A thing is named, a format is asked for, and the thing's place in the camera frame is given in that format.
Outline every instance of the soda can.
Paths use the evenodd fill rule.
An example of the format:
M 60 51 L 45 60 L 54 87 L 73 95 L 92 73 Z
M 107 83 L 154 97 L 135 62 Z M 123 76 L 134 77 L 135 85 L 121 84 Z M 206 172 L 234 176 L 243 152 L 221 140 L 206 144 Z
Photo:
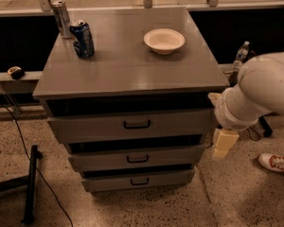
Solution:
M 71 38 L 71 33 L 69 31 L 70 19 L 66 8 L 66 3 L 64 1 L 58 0 L 52 2 L 51 5 L 61 36 L 64 39 Z
M 74 49 L 80 58 L 89 58 L 95 54 L 93 37 L 89 25 L 84 20 L 70 24 L 70 32 L 74 35 Z

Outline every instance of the sneaker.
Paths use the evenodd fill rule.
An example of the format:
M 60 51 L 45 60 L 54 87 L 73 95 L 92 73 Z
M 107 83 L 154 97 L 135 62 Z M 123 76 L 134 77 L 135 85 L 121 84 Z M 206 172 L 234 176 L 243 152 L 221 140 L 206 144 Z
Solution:
M 284 156 L 263 153 L 259 154 L 257 160 L 266 169 L 284 172 Z

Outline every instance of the plastic bottle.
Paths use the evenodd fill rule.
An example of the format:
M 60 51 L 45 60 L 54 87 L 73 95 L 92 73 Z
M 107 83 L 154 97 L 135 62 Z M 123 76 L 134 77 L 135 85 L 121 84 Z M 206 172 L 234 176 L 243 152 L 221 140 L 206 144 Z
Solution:
M 243 66 L 243 61 L 247 57 L 249 53 L 249 42 L 244 42 L 244 45 L 242 45 L 237 53 L 237 56 L 233 62 L 233 69 L 234 70 L 240 70 L 240 68 Z

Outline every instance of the black drawer handle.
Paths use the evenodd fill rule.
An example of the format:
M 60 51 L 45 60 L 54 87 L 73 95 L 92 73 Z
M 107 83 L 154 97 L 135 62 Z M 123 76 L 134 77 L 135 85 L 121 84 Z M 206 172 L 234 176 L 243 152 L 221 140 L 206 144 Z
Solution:
M 150 179 L 149 178 L 147 178 L 147 179 L 145 179 L 145 180 L 133 180 L 133 179 L 131 179 L 131 185 L 146 185 L 146 184 L 148 184 L 150 182 Z
M 123 122 L 123 127 L 124 129 L 126 130 L 138 130 L 138 129 L 146 129 L 146 128 L 149 128 L 151 125 L 151 121 L 148 120 L 144 123 L 141 123 L 141 124 L 136 124 L 136 123 L 128 123 L 126 121 Z
M 145 159 L 130 159 L 130 157 L 129 156 L 127 156 L 127 162 L 128 163 L 146 163 L 148 160 L 150 159 L 150 157 L 149 157 L 149 155 L 146 155 L 145 156 Z

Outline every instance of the white bowl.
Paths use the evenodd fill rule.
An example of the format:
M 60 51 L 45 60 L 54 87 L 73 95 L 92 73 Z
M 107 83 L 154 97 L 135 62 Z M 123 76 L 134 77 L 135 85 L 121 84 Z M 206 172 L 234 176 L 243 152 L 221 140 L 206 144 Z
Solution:
M 182 47 L 185 41 L 181 33 L 169 28 L 155 29 L 144 36 L 145 44 L 160 55 L 172 53 L 175 49 Z

